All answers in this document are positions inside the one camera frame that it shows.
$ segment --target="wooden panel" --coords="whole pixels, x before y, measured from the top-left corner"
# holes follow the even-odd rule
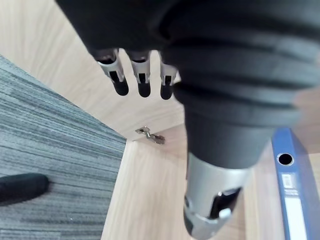
[[[273,149],[269,143],[244,189],[246,240],[284,240]]]
[[[310,154],[309,159],[320,198],[320,153]]]
[[[187,134],[184,124],[155,133],[165,138],[165,144],[155,144],[145,137],[139,139],[139,142],[149,144],[154,148],[173,154],[175,156],[187,159]]]
[[[116,94],[53,0],[0,1],[0,54],[124,137],[136,129],[159,132],[184,122],[183,107],[160,97],[160,58],[151,54],[151,95],[139,96],[127,55],[120,58],[129,94]]]
[[[128,141],[115,183],[102,240],[190,240],[183,220],[184,157]],[[244,203],[214,240],[244,240]]]
[[[301,92],[298,94],[295,103],[301,109],[301,119],[292,130],[308,153],[319,153],[320,88]]]

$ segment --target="striped carpet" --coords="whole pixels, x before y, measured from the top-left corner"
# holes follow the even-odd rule
[[[1,240],[99,240],[126,140],[0,56],[0,177],[47,194],[0,207]]]

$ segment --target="blue binder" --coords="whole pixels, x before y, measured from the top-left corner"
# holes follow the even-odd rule
[[[320,240],[320,200],[309,156],[290,128],[272,137],[286,240]]]

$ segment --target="robotic arm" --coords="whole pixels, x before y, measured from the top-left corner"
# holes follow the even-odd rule
[[[297,91],[319,84],[320,4],[311,0],[57,0],[90,54],[128,93],[118,48],[150,94],[150,50],[161,96],[184,105],[184,222],[206,240],[231,217],[250,168],[276,128],[299,116]]]

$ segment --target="black shoe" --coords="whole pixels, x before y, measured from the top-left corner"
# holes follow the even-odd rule
[[[48,187],[48,178],[39,173],[0,177],[0,206],[34,199],[44,194]]]

